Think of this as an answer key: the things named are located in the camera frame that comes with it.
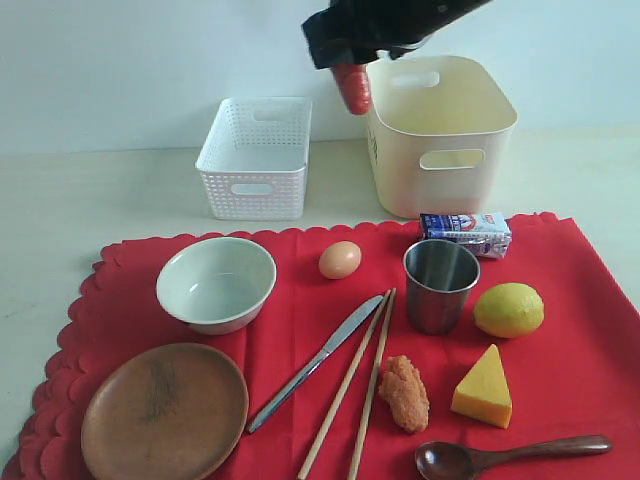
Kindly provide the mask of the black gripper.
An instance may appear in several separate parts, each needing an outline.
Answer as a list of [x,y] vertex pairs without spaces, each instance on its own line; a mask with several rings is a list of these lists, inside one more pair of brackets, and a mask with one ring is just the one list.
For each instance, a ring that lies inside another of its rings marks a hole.
[[302,24],[316,69],[364,65],[386,51],[395,60],[487,0],[343,0]]

